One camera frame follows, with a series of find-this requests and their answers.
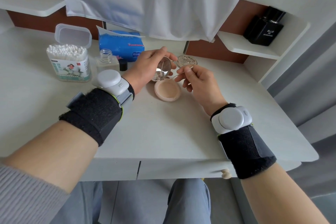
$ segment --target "white desk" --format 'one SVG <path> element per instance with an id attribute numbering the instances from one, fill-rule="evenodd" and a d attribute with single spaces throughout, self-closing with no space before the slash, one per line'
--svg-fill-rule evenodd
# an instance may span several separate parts
<path id="1" fill-rule="evenodd" d="M 93 88 L 90 83 L 56 79 L 45 52 L 52 43 L 53 34 L 43 31 L 14 28 L 0 35 L 0 158 L 56 122 L 75 94 Z M 92 41 L 89 53 L 92 57 L 99 54 L 97 41 Z M 243 65 L 196 58 L 199 65 L 214 71 L 227 101 L 250 111 L 257 132 L 286 170 L 318 159 L 313 147 Z M 93 60 L 91 67 L 95 70 Z M 82 180 L 220 177 L 224 168 L 235 176 L 209 117 L 192 94 L 183 89 L 180 99 L 167 103 L 155 96 L 153 87 L 149 83 L 136 95 Z"/>

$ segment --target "wrist brace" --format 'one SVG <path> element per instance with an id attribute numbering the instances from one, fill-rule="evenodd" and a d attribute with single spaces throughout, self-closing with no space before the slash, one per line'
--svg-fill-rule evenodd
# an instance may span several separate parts
<path id="1" fill-rule="evenodd" d="M 93 89 L 86 95 L 78 94 L 71 101 L 64 120 L 91 136 L 101 146 L 122 116 L 118 101 L 108 92 Z"/>
<path id="2" fill-rule="evenodd" d="M 216 111 L 212 117 L 224 108 L 235 106 L 232 103 L 228 104 Z M 254 176 L 268 169 L 277 160 L 251 125 L 219 135 L 218 139 L 227 157 L 231 160 L 239 179 Z"/>

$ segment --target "cotton swab container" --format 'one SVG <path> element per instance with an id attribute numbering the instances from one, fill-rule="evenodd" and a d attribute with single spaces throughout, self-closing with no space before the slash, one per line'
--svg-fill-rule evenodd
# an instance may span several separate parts
<path id="1" fill-rule="evenodd" d="M 92 78 L 87 49 L 92 35 L 87 28 L 58 24 L 55 29 L 58 44 L 49 45 L 47 55 L 62 82 L 88 82 Z"/>

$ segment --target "desk surface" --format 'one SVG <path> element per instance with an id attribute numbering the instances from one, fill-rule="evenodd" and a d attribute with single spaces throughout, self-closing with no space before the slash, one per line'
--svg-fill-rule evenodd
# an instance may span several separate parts
<path id="1" fill-rule="evenodd" d="M 14 28 L 0 35 L 0 157 L 11 154 L 56 122 L 79 91 L 93 88 L 90 83 L 56 79 L 45 52 L 54 42 L 53 33 L 30 29 Z M 146 49 L 151 49 L 150 42 L 146 42 Z M 173 49 L 169 42 L 168 50 Z M 97 41 L 92 41 L 89 54 L 99 55 Z M 228 102 L 250 111 L 257 132 L 278 159 L 318 158 L 309 142 L 243 65 L 196 58 L 199 65 L 214 71 Z M 136 95 L 129 112 L 95 158 L 226 160 L 209 117 L 192 94 L 182 89 L 180 99 L 168 103 L 159 100 L 153 88 L 150 82 Z"/>

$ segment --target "gray sleeve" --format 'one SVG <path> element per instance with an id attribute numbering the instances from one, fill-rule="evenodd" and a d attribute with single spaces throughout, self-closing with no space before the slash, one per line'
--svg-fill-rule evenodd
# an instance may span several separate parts
<path id="1" fill-rule="evenodd" d="M 68 197 L 55 185 L 0 164 L 0 223 L 49 223 Z"/>

